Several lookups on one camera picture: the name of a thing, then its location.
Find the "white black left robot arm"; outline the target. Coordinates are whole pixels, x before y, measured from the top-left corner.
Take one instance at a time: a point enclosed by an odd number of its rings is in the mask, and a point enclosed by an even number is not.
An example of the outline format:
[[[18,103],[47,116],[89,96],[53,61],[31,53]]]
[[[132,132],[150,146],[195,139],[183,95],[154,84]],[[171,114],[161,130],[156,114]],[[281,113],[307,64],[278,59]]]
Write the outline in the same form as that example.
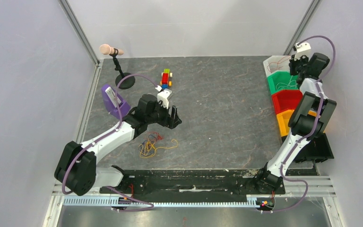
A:
[[[62,183],[63,194],[82,196],[93,188],[111,186],[116,192],[129,189],[129,180],[119,167],[97,167],[99,161],[120,145],[134,140],[151,124],[174,129],[181,124],[177,107],[169,105],[172,92],[160,91],[156,96],[144,94],[138,105],[115,126],[93,139],[64,147],[54,178]]]

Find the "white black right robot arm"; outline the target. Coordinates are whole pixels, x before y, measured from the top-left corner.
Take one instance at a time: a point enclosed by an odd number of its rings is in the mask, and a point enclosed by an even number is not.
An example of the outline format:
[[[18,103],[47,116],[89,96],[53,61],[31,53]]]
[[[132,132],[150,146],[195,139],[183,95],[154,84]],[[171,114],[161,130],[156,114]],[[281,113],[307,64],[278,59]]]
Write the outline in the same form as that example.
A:
[[[283,194],[285,174],[295,157],[314,138],[319,137],[337,106],[322,88],[320,74],[330,59],[322,53],[310,58],[296,55],[289,62],[290,74],[297,76],[296,84],[302,98],[289,119],[289,133],[277,154],[254,177],[255,189],[263,194]]]

